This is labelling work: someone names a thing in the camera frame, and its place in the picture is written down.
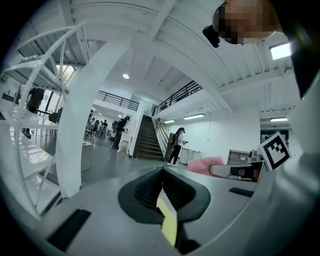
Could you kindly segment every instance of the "people group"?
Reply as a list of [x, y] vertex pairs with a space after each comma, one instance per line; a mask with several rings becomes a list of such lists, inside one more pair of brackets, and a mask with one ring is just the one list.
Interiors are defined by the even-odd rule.
[[100, 137], [107, 131], [107, 128], [108, 128], [107, 120], [106, 119], [104, 121], [96, 120], [93, 110], [90, 111], [86, 126], [89, 127], [92, 125], [94, 125], [92, 130], [97, 131]]

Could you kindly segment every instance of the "staircase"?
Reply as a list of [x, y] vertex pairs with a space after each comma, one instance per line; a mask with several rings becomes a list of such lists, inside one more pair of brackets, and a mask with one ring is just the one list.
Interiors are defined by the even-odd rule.
[[137, 146], [134, 149], [134, 158], [147, 158], [163, 161], [156, 131], [151, 117], [142, 117], [140, 130], [137, 137]]

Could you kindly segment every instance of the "white pillar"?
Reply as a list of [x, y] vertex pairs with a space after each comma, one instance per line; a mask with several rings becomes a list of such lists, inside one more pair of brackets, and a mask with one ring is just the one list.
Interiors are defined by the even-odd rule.
[[70, 81], [56, 142], [56, 170], [63, 198], [73, 196], [80, 189], [82, 142], [91, 106], [107, 75], [129, 49], [131, 40], [132, 35], [128, 34], [108, 41]]
[[144, 116], [144, 112], [145, 112], [145, 102], [144, 100], [141, 100], [139, 103], [138, 109], [136, 110], [136, 115], [135, 115], [136, 124], [135, 124], [132, 141], [129, 149], [129, 156], [132, 156], [134, 154], [137, 137], [138, 137], [142, 117]]

